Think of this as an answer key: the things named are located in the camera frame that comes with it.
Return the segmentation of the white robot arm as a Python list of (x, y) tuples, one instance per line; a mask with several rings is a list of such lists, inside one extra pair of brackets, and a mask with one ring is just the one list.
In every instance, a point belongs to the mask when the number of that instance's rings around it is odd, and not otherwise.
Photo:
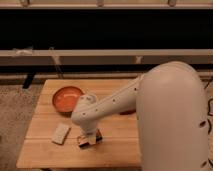
[(85, 135), (102, 118), (134, 109), (142, 171), (209, 171), (207, 100), (189, 64), (160, 64), (113, 94), (82, 96), (71, 116)]

